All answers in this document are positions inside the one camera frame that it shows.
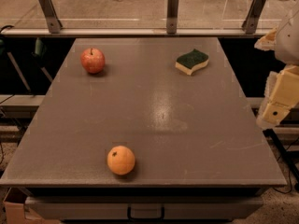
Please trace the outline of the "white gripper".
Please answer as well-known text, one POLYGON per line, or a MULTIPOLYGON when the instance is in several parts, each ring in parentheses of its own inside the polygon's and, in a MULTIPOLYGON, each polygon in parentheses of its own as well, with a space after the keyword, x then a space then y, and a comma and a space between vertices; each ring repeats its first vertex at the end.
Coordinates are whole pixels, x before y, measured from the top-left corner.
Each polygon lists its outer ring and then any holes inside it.
POLYGON ((271 29, 256 41, 254 48, 263 51, 275 48, 275 57, 288 64, 279 73, 271 71, 266 80, 257 124, 264 130, 271 129, 299 104, 299 2, 281 20, 278 28, 271 29))

